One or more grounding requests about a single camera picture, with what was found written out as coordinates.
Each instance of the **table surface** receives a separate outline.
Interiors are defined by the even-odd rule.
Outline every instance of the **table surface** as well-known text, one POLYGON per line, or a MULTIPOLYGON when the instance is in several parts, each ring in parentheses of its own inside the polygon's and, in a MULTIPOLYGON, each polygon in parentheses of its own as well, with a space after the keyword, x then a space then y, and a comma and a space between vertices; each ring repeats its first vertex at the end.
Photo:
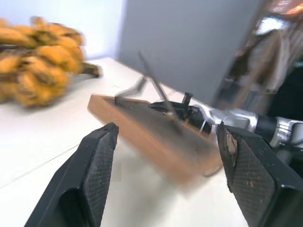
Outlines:
MULTIPOLYGON (((87 111, 90 95, 114 96, 142 76, 111 58, 90 63, 100 65, 104 76, 77 79, 53 106, 26 110, 13 102, 0 105, 0 226, 24 226, 55 171, 84 136, 104 125, 87 111)), ((182 101, 182 93, 163 88, 169 100, 182 101)), ((150 81, 132 98, 160 100, 150 81)), ((247 223, 228 191, 224 172, 183 194, 119 138, 101 226, 244 227, 247 223)))

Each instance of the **white wall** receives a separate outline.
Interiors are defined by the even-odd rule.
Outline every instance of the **white wall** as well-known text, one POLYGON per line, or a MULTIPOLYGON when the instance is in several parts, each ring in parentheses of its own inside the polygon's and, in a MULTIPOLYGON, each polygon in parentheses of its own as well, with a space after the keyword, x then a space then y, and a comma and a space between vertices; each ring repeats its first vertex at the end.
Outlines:
POLYGON ((4 0, 0 17, 29 24, 31 16, 43 16, 84 33, 89 58, 116 58, 125 4, 126 0, 4 0))

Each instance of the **wooden board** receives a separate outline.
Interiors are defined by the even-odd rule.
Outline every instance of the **wooden board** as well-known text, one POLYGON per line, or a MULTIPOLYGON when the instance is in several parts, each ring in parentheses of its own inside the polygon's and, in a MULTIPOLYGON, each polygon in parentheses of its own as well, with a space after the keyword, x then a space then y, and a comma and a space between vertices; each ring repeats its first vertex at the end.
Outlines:
POLYGON ((119 136, 177 183, 191 182, 222 166, 219 151, 209 140, 185 124, 182 133, 178 132, 167 115, 150 109, 148 104, 124 99, 115 105, 113 97, 92 95, 88 109, 99 120, 119 126, 119 136))

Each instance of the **bunch of bananas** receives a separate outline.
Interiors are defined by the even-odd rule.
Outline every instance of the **bunch of bananas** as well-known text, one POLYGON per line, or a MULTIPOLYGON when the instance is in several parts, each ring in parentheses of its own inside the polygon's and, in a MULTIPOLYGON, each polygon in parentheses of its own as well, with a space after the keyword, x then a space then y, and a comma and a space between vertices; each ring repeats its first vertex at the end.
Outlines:
POLYGON ((80 32, 41 17, 30 22, 12 26, 0 19, 0 103, 50 105, 66 92, 71 75, 99 76, 97 66, 84 62, 80 32))

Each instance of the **gray wall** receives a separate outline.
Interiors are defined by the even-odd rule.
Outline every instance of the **gray wall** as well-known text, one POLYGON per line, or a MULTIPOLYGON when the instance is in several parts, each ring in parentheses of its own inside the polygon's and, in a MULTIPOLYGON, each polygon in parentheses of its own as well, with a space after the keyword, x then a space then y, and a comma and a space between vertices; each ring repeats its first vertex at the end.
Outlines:
POLYGON ((264 0, 128 0, 118 60, 211 103, 264 0))

